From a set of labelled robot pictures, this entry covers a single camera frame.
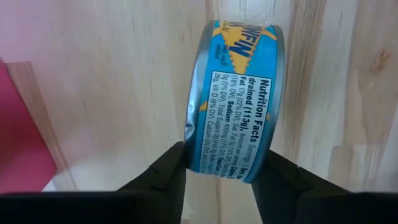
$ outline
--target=nutrition facts label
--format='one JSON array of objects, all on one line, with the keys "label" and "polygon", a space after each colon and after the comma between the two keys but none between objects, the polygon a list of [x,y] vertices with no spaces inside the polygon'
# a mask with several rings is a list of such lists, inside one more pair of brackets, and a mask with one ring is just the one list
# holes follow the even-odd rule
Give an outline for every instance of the nutrition facts label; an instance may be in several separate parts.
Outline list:
[{"label": "nutrition facts label", "polygon": [[200,155],[200,172],[244,179],[267,118],[271,79],[213,72]]}]

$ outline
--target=pink object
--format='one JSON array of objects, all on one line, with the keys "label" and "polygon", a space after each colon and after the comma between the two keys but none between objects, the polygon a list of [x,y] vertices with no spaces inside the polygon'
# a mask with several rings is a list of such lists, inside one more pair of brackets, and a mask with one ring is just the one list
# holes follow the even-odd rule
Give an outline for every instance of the pink object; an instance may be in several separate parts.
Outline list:
[{"label": "pink object", "polygon": [[39,192],[55,163],[0,60],[0,193]]}]

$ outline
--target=wood grain surface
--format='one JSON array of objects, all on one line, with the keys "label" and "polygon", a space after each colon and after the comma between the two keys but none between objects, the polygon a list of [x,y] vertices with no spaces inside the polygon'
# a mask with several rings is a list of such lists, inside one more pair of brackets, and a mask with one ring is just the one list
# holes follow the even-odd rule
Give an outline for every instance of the wood grain surface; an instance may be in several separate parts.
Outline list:
[{"label": "wood grain surface", "polygon": [[[398,191],[397,10],[395,0],[3,0],[0,56],[31,62],[42,126],[71,177],[55,187],[114,190],[182,140],[209,20],[280,25],[286,89],[271,149],[350,190]],[[250,185],[191,172],[183,218],[261,222]]]}]

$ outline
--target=tuna can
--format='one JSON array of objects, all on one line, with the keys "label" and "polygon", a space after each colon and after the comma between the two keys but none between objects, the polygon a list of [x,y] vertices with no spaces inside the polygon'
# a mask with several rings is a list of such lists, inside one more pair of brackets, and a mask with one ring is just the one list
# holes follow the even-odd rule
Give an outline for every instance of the tuna can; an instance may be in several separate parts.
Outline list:
[{"label": "tuna can", "polygon": [[211,21],[192,72],[187,168],[252,182],[271,145],[283,89],[280,27]]}]

